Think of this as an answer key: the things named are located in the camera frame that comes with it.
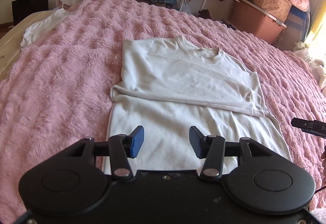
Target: thin black cord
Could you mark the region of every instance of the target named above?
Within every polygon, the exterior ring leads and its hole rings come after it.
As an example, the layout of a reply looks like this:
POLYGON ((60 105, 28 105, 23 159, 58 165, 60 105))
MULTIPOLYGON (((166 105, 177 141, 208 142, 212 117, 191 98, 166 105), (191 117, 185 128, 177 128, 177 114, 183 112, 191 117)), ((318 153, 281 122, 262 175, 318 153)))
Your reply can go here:
POLYGON ((322 188, 319 188, 318 190, 316 190, 315 194, 317 194, 318 192, 324 190, 326 188, 326 186, 323 186, 322 188))

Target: white shirt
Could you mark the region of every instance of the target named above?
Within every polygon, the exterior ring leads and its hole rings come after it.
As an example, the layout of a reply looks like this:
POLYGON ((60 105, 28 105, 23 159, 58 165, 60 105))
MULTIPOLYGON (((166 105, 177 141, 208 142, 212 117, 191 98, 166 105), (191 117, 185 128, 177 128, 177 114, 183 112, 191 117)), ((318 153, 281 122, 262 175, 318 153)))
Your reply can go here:
MULTIPOLYGON (((129 135, 138 125, 145 140, 133 170, 199 169, 189 128, 239 142, 250 137, 291 160, 277 120, 267 109, 256 72, 221 49, 196 47, 183 36, 124 40, 122 82, 111 88, 115 103, 108 137, 129 135)), ((226 157, 223 173, 237 167, 226 157)), ((104 172, 110 173, 109 159, 104 172)))

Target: mattress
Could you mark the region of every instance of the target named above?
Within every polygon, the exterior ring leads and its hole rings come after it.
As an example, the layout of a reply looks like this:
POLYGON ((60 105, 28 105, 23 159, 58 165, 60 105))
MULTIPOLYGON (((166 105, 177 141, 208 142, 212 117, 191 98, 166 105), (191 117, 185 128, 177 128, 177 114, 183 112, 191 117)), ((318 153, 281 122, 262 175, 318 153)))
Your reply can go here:
MULTIPOLYGON (((123 39, 182 34, 196 46, 221 48, 256 71, 293 162, 312 175, 317 188, 321 186, 325 141, 290 123, 293 117, 326 122, 326 100, 308 65, 294 53, 218 21, 133 0, 84 0, 74 10, 76 14, 54 31, 24 48, 0 82, 4 224, 25 211, 17 186, 27 170, 84 137, 105 140, 112 108, 110 88, 121 81, 123 39)), ((310 205, 325 207, 323 192, 310 205)))
POLYGON ((53 11, 50 10, 31 14, 0 39, 0 80, 6 77, 12 64, 19 58, 20 43, 26 28, 33 23, 46 19, 52 13, 53 11))

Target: black monitor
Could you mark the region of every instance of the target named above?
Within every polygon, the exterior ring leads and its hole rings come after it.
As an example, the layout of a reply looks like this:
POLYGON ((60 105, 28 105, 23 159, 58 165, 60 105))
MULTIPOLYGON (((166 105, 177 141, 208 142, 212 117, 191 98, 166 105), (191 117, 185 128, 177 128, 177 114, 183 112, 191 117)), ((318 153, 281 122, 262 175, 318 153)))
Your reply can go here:
POLYGON ((16 0, 11 5, 14 25, 32 13, 48 10, 48 0, 16 0))

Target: pink storage box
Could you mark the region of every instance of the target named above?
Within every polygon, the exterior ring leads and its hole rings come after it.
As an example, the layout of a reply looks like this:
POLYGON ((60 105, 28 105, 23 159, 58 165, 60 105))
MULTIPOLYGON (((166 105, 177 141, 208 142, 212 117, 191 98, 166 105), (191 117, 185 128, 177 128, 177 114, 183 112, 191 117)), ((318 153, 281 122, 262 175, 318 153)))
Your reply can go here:
POLYGON ((240 0, 232 14, 231 24, 240 31, 273 44, 286 25, 254 4, 240 0))

